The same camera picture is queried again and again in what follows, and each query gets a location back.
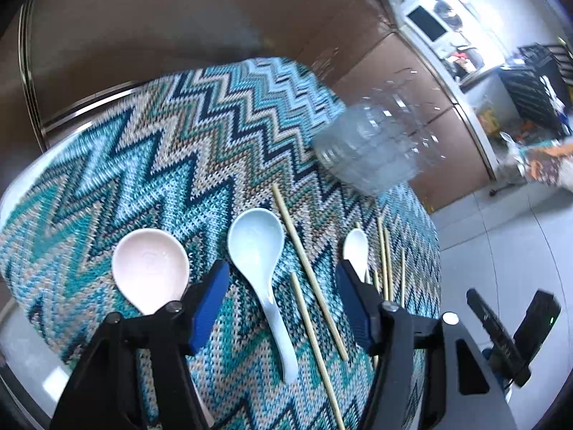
small white spoon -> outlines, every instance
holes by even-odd
[[[160,229],[142,228],[126,234],[117,243],[111,267],[117,288],[143,315],[156,313],[170,300],[180,300],[189,282],[185,249]],[[207,425],[212,427],[215,419],[197,387],[195,392]]]
[[[348,233],[342,248],[342,258],[350,261],[360,281],[364,283],[368,268],[368,238],[363,230],[356,228]]]
[[[233,264],[259,298],[279,348],[283,381],[290,384],[299,375],[299,364],[271,286],[274,268],[283,252],[284,239],[281,222],[273,212],[250,209],[237,216],[229,228],[227,246]]]

tablecloth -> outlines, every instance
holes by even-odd
[[[25,193],[0,234],[0,273],[49,347],[73,367],[107,313],[138,315],[116,288],[111,255],[136,228],[173,234],[190,259],[190,283],[217,258],[240,212],[265,207],[277,183],[313,265],[350,360],[333,343],[289,237],[273,289],[299,361],[281,381],[280,359],[256,297],[241,275],[231,283],[207,345],[189,358],[197,389],[217,428],[336,428],[290,287],[299,275],[333,387],[349,430],[365,406],[370,358],[355,345],[334,283],[340,242],[359,222],[380,269],[376,218],[391,235],[395,270],[406,250],[406,306],[439,312],[435,228],[408,185],[365,198],[330,177],[311,139],[345,105],[304,66],[257,58],[165,76],[106,111],[70,141]],[[394,277],[399,293],[399,277]],[[423,382],[416,354],[410,409]],[[150,361],[139,355],[142,396],[158,424]]]

white tile floor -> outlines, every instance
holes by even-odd
[[[537,183],[489,196],[471,194],[432,215],[442,263],[442,310],[459,314],[488,344],[465,292],[475,287],[510,333],[537,289],[554,294],[562,311],[531,364],[532,378],[514,389],[510,408],[520,430],[538,422],[571,372],[573,349],[573,193]]]

blue gripper pad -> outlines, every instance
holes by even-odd
[[[348,260],[336,266],[336,284],[356,343],[367,354],[376,355],[382,341],[380,294],[374,286],[360,281]]]
[[[219,307],[227,293],[228,278],[228,263],[217,260],[197,288],[197,304],[192,311],[191,337],[188,342],[192,355],[196,355],[209,339]]]

table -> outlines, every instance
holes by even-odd
[[[344,108],[309,70],[283,58],[150,82],[71,138],[38,172],[0,234],[0,273],[50,349],[73,367],[107,313],[139,314],[111,275],[119,239],[136,228],[169,231],[188,252],[195,283],[214,260],[228,259],[226,231],[240,212],[260,206],[279,215],[270,190],[277,183],[350,360],[340,359],[287,237],[273,289],[299,360],[297,382],[282,383],[270,329],[235,270],[210,340],[189,358],[190,372],[217,428],[335,428],[290,288],[294,270],[345,424],[356,428],[373,370],[354,344],[334,284],[340,242],[359,222],[369,237],[370,266],[380,268],[376,218],[383,216],[396,272],[400,248],[406,250],[406,306],[427,316],[439,312],[439,248],[430,218],[407,185],[369,199],[319,168],[312,136]],[[399,295],[399,277],[394,280]],[[416,356],[409,420],[419,402],[423,360]],[[158,412],[144,352],[139,370],[153,426]]]

